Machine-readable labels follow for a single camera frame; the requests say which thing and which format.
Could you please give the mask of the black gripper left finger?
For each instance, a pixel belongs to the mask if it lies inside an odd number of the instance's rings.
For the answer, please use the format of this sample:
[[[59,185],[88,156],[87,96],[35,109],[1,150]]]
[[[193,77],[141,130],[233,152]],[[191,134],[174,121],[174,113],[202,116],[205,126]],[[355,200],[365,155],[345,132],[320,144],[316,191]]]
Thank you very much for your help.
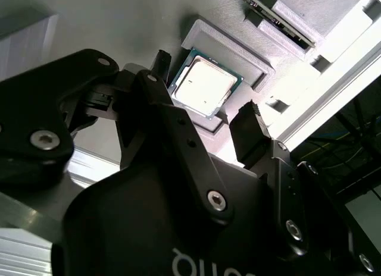
[[[84,49],[1,82],[1,184],[58,183],[74,152],[73,136],[97,118],[114,120],[122,159],[106,179],[116,187],[148,167],[168,185],[185,215],[225,226],[234,216],[227,190],[188,113],[175,106],[166,82],[170,54],[151,69],[119,69]]]

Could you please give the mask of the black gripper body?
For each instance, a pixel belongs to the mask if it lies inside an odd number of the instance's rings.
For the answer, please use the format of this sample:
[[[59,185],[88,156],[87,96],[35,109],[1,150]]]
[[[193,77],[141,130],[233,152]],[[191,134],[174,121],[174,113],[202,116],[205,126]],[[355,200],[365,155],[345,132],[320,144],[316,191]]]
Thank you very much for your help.
[[[234,216],[225,226],[185,215],[148,167],[116,187],[79,194],[53,245],[54,275],[285,275],[270,247],[266,187],[255,173],[211,157]]]

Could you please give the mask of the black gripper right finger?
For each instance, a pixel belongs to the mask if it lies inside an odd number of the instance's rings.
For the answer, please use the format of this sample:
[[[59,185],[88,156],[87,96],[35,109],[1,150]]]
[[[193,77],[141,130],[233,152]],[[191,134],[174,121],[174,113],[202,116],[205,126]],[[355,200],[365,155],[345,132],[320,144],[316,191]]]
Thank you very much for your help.
[[[308,162],[294,164],[253,101],[230,124],[238,161],[266,187],[269,245],[285,275],[379,275],[380,253]]]

